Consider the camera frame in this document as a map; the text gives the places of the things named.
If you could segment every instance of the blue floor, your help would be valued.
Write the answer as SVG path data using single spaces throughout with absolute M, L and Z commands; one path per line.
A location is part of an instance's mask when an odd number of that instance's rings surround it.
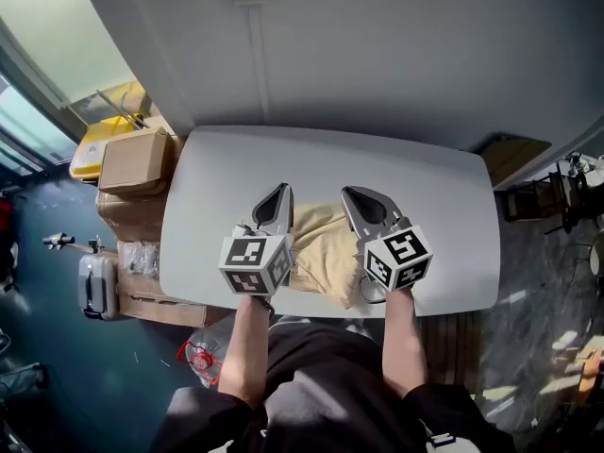
M 98 234 L 107 248 L 114 247 L 110 229 L 96 213 L 95 194 L 94 187 L 65 177 L 15 199 L 19 293 L 0 296 L 0 328 L 12 339 L 2 365 L 49 365 L 46 394 L 59 408 L 59 422 L 90 451 L 142 452 L 174 390 L 199 383 L 189 365 L 176 360 L 192 330 L 135 319 L 94 321 L 81 313 L 76 303 L 81 253 L 50 251 L 42 237 L 63 231 L 87 243 Z

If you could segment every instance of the human arm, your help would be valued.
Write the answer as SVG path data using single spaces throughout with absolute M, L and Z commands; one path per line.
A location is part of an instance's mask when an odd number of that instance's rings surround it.
M 218 383 L 220 393 L 238 397 L 251 408 L 260 405 L 266 386 L 269 316 L 260 301 L 242 297 Z
M 413 411 L 431 435 L 449 433 L 473 443 L 480 452 L 513 452 L 512 437 L 487 423 L 462 386 L 428 384 L 426 356 L 415 318 L 411 291 L 386 294 L 382 350 L 384 381 Z
M 258 300 L 242 297 L 218 391 L 177 390 L 150 451 L 210 451 L 241 437 L 264 392 L 268 319 L 268 310 Z
M 384 381 L 400 397 L 426 382 L 426 357 L 409 289 L 386 294 L 382 370 Z

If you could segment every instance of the plastic bag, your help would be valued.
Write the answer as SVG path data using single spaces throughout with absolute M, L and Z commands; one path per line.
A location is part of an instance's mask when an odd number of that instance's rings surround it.
M 159 243 L 118 242 L 120 267 L 130 274 L 159 275 Z
M 189 363 L 206 388 L 218 386 L 234 325 L 235 312 L 211 326 L 195 330 L 176 354 L 179 361 Z

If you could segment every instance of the white table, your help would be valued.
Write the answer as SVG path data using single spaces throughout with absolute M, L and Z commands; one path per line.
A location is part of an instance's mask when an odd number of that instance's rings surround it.
M 478 156 L 420 143 L 288 127 L 200 126 L 189 136 L 163 219 L 160 284 L 172 297 L 235 309 L 218 271 L 223 238 L 280 182 L 295 203 L 337 203 L 345 185 L 389 195 L 420 225 L 434 258 L 415 284 L 418 315 L 491 307 L 499 282 L 499 228 Z M 279 314 L 383 317 L 384 306 L 345 310 L 286 287 Z

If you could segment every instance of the yellow container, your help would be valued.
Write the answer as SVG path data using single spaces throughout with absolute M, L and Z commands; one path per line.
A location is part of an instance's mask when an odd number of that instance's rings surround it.
M 132 129 L 134 126 L 121 116 L 104 119 L 100 123 L 88 126 L 69 167 L 72 178 L 98 179 L 109 138 L 130 132 Z

